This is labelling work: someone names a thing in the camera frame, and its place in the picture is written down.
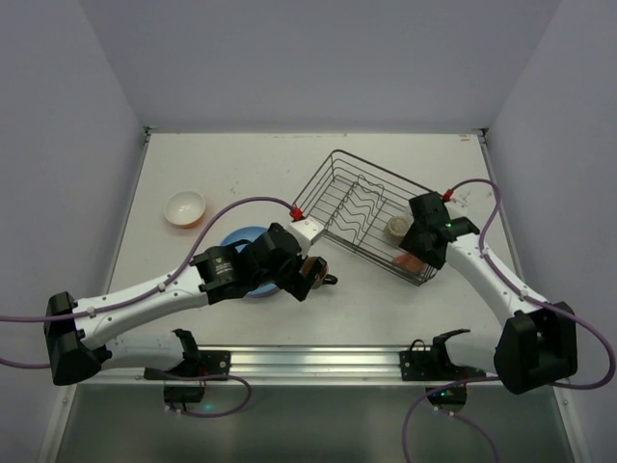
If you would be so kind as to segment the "beige speckled cup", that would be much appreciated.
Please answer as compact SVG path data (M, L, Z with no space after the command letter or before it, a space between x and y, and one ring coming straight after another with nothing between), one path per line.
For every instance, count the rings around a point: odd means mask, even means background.
M400 243L411 228L413 221L407 216L392 216L384 227L386 239L392 243Z

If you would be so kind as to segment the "blue plate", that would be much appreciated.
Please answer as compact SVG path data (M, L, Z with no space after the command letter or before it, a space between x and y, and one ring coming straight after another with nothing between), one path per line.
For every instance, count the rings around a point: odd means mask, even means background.
M240 252L246 242L253 242L257 238L259 238L263 233L265 233L267 229L261 226L250 226L237 229L230 234L228 234L223 241L221 242L222 246L228 246L233 243L237 243L235 249ZM269 297L276 294L279 291L279 288L274 284L268 284L258 287L255 290L252 290L246 294L248 298L264 298Z

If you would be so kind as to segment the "pink mug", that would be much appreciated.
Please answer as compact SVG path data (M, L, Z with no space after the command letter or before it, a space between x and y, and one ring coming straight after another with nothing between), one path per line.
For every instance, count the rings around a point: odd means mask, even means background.
M426 262L411 254L397 256L391 261L391 263L402 271L412 275L421 275L429 267Z

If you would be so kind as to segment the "orange bowl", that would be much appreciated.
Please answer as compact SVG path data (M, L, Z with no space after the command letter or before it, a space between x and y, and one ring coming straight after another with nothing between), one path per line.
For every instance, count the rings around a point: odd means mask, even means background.
M205 213L206 202L195 191L181 191L167 199L163 207L163 216L172 226L188 229L195 227Z

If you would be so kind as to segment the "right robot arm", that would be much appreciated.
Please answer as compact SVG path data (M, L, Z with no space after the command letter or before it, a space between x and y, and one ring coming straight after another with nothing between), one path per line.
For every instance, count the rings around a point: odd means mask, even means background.
M436 269L458 271L495 315L497 337L458 329L437 335L429 350L432 366L453 375L463 368L493 373L520 395L577 372L577 328L572 309L529 288L483 242L483 233L437 192L409 201L412 224L402 250Z

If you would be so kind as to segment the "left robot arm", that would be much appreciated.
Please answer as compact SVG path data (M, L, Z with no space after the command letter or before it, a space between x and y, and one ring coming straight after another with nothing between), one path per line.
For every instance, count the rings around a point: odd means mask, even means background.
M322 232L309 218L287 227L274 223L254 241L211 247L163 278L107 296L52 296L43 332L53 383L76 384L111 368L143 367L181 378L204 373L189 331L175 329L151 339L134 329L172 313L241 299L270 284L305 300L317 275L305 263Z

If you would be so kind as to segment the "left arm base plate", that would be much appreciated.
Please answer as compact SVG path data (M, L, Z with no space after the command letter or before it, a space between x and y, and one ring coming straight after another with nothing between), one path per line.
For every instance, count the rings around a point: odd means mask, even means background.
M228 350L195 350L183 354L183 360L169 370L146 368L146 380L198 381L204 376L223 376L229 374L231 352Z

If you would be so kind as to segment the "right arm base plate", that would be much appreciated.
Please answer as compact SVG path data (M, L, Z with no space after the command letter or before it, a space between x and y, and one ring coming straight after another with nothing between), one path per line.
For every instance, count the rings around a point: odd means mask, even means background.
M456 381L487 376L481 369L455 366L446 353L443 340L435 340L432 344L414 340L398 356L403 381Z

